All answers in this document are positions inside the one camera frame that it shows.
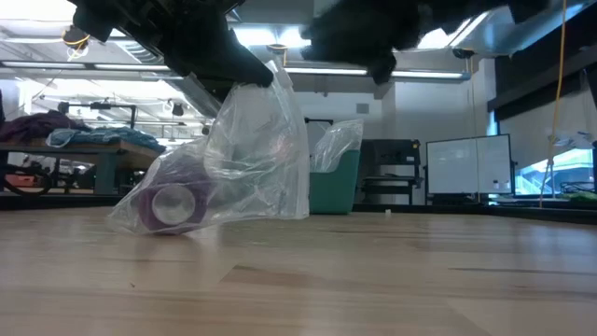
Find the wooden table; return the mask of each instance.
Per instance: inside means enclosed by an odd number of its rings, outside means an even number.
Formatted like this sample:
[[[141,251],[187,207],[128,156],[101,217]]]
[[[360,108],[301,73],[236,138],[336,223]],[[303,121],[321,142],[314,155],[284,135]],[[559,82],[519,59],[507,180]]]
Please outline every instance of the wooden table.
[[[34,139],[27,145],[0,143],[0,163],[7,161],[10,152],[92,163],[97,166],[94,192],[114,194],[116,192],[113,186],[117,170],[146,170],[160,155],[152,149],[125,141],[107,145],[76,144],[61,148],[49,147],[45,142],[45,139]]]
[[[597,334],[596,226],[353,214],[135,237],[109,210],[0,213],[3,335]]]

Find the workbench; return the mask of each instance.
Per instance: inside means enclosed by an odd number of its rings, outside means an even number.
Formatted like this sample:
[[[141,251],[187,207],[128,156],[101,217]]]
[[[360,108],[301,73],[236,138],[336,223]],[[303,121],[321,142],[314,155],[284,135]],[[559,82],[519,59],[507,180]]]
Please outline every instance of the workbench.
[[[146,170],[159,152],[120,141],[114,144],[74,144],[50,147],[46,139],[34,139],[28,144],[0,143],[0,164],[7,163],[8,153],[26,153],[60,160],[80,161],[97,166],[94,194],[113,195],[118,170]]]

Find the purple cloth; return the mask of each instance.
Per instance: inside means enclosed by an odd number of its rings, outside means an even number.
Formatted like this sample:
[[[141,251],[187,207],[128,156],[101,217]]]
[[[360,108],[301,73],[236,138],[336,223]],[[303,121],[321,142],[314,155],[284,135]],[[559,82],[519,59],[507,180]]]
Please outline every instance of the purple cloth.
[[[0,128],[0,142],[28,143],[36,138],[46,138],[59,128],[90,131],[89,127],[70,120],[58,111],[50,110],[48,113],[36,113],[5,122]]]

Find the teal bin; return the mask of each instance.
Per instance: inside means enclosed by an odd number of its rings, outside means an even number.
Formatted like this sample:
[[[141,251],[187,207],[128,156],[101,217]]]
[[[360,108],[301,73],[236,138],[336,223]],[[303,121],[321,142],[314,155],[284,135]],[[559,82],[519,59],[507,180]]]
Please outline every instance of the teal bin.
[[[353,211],[360,157],[360,151],[349,150],[340,158],[336,171],[311,173],[312,215],[348,215]]]

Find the purple object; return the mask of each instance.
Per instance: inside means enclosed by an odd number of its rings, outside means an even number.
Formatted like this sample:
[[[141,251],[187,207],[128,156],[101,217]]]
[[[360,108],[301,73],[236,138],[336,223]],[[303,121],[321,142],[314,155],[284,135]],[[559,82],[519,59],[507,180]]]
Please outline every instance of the purple object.
[[[159,167],[150,184],[139,192],[139,217],[157,234],[194,231],[205,217],[211,190],[202,162],[182,156]]]
[[[58,111],[50,110],[48,113],[36,113],[6,121],[0,128],[0,142],[27,143],[36,138],[46,138],[60,128],[90,131],[89,127],[70,120]]]

